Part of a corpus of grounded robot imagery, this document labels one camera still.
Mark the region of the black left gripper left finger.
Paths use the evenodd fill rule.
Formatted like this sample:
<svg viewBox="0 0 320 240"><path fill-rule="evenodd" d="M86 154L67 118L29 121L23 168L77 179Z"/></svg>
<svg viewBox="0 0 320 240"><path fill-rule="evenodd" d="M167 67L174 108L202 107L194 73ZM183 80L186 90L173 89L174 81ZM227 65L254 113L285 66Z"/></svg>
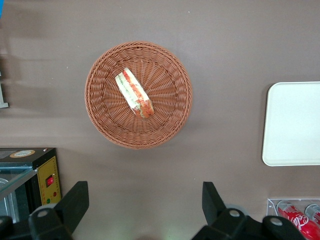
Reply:
<svg viewBox="0 0 320 240"><path fill-rule="evenodd" d="M72 240L89 208L87 181L78 181L54 206L34 211L28 219L33 240Z"/></svg>

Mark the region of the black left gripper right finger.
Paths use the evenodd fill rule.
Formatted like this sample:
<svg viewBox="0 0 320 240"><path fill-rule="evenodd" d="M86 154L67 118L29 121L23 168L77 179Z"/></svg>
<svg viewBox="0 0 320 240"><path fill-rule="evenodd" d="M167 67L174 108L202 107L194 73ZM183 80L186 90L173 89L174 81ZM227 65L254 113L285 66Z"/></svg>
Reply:
<svg viewBox="0 0 320 240"><path fill-rule="evenodd" d="M241 210L228 208L212 182L203 182L202 210L207 222L194 240L261 240L261 223Z"/></svg>

